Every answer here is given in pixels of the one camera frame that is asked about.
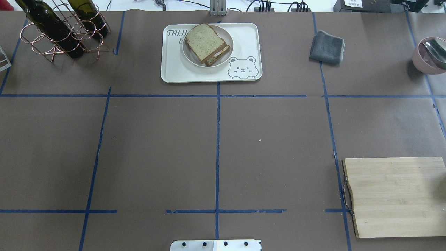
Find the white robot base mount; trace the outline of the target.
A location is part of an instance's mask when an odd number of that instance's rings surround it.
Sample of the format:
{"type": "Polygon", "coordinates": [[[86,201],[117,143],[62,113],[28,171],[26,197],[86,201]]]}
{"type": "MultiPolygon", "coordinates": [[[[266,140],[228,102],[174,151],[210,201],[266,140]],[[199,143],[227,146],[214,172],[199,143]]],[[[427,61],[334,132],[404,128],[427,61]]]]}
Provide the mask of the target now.
{"type": "Polygon", "coordinates": [[[261,240],[177,240],[170,246],[171,251],[261,251],[261,240]]]}

